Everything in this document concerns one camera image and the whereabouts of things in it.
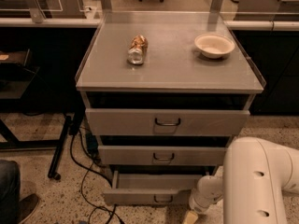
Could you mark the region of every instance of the open drawer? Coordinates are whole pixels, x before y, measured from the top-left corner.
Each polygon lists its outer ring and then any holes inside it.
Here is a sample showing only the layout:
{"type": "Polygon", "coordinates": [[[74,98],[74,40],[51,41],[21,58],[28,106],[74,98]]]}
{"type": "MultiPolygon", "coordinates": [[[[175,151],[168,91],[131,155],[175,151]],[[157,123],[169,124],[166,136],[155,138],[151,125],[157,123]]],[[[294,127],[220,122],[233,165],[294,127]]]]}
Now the open drawer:
{"type": "Polygon", "coordinates": [[[103,164],[119,165],[223,165],[225,147],[99,146],[103,164]]]}
{"type": "Polygon", "coordinates": [[[247,110],[86,110],[93,135],[238,135],[247,110]]]}
{"type": "Polygon", "coordinates": [[[187,204],[201,175],[131,175],[114,172],[106,204],[187,204]]]}

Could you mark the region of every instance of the white robotic arm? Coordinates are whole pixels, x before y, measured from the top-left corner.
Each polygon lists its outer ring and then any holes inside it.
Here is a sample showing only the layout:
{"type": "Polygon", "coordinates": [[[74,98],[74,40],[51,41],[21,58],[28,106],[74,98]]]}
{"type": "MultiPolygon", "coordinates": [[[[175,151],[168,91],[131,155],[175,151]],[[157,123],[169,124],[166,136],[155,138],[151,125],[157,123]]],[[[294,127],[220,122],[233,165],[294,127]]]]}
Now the white robotic arm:
{"type": "MultiPolygon", "coordinates": [[[[207,190],[223,191],[224,224],[287,224],[282,193],[299,194],[299,151],[259,138],[239,138],[226,152],[223,186],[205,179],[192,191],[193,211],[208,209],[203,198],[210,195],[207,190]]],[[[213,204],[219,199],[209,200],[213,204]]]]}

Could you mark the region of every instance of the jeans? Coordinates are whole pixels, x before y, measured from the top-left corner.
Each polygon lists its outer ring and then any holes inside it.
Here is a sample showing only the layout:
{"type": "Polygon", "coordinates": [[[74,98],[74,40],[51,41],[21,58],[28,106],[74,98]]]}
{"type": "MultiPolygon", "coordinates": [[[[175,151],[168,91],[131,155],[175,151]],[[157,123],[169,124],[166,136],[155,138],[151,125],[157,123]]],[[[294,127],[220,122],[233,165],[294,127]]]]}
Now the jeans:
{"type": "Polygon", "coordinates": [[[19,214],[20,169],[15,161],[0,160],[0,224],[16,224],[19,214]]]}

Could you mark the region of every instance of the shoe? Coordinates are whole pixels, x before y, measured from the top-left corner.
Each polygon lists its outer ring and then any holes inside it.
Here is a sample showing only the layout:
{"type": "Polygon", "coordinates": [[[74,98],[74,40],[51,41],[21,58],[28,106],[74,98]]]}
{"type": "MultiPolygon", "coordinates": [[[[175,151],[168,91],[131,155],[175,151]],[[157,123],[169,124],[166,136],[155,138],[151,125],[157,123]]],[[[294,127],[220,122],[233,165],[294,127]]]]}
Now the shoe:
{"type": "Polygon", "coordinates": [[[24,223],[36,210],[39,203],[39,198],[36,194],[31,194],[19,202],[19,217],[18,224],[24,223]]]}

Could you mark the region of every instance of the white bowl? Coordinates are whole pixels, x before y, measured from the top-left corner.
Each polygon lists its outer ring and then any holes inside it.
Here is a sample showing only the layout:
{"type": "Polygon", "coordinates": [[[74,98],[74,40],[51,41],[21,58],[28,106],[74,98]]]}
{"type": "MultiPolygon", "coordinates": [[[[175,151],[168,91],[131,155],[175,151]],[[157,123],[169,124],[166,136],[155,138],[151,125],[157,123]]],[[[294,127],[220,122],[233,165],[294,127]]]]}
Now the white bowl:
{"type": "Polygon", "coordinates": [[[210,59],[227,56],[235,48],[235,43],[223,35],[205,34],[195,38],[195,46],[210,59]]]}

